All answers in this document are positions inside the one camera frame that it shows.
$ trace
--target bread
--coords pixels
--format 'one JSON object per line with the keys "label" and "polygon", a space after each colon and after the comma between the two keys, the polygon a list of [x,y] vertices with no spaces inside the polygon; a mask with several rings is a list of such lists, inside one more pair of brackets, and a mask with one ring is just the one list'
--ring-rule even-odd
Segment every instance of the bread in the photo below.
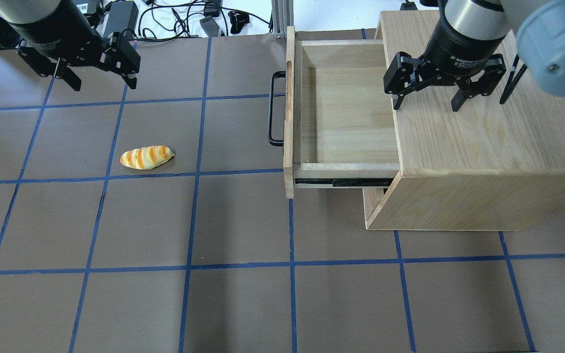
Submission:
{"label": "bread", "polygon": [[150,170],[170,160],[173,156],[173,152],[166,146],[150,146],[125,152],[119,158],[119,162],[128,168]]}

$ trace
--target striped bread roll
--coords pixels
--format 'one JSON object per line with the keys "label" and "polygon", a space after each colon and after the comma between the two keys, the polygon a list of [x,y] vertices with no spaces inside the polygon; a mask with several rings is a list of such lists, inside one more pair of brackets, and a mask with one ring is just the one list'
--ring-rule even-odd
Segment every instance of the striped bread roll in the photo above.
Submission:
{"label": "striped bread roll", "polygon": [[125,152],[119,162],[128,168],[150,170],[170,160],[174,154],[166,146],[135,148]]}

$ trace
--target metal post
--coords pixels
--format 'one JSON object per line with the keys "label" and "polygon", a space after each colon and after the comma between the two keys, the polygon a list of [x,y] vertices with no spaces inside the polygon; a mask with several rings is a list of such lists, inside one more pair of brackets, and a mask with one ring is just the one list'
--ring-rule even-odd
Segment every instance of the metal post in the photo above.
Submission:
{"label": "metal post", "polygon": [[272,0],[274,38],[287,38],[288,26],[293,26],[293,0]]}

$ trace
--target wooden cabinet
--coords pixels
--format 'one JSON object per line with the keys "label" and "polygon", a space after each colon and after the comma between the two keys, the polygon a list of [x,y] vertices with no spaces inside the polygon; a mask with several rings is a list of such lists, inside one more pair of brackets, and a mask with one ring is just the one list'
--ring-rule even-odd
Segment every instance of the wooden cabinet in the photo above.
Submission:
{"label": "wooden cabinet", "polygon": [[[374,40],[301,42],[289,30],[288,197],[302,179],[374,180],[363,189],[370,230],[518,230],[565,209],[565,98],[543,93],[529,73],[505,105],[506,78],[459,112],[456,87],[429,87],[392,110],[386,67],[397,51],[420,55],[438,18],[383,12]],[[514,43],[510,33],[498,49],[508,66]]]}

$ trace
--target blue plastic cap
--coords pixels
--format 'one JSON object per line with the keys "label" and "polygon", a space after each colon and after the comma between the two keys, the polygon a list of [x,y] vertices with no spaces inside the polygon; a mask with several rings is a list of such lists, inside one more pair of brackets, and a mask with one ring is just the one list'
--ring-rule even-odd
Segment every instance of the blue plastic cap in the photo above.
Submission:
{"label": "blue plastic cap", "polygon": [[518,30],[516,46],[538,86],[565,97],[565,0],[533,12]]}

